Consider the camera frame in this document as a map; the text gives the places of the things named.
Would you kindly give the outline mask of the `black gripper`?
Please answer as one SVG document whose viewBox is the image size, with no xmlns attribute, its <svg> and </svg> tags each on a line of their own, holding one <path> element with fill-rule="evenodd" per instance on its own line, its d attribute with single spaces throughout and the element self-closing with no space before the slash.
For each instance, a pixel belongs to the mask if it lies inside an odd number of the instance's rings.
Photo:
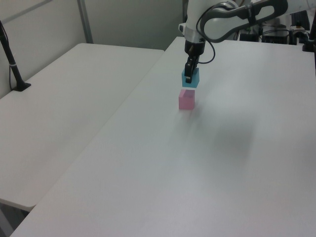
<svg viewBox="0 0 316 237">
<path fill-rule="evenodd" d="M 188 55 L 187 62 L 185 64 L 185 80 L 186 83 L 192 83 L 192 77 L 195 68 L 198 65 L 199 57 L 204 53 L 205 42 L 193 43 L 188 40 L 185 41 L 185 52 Z"/>
</svg>

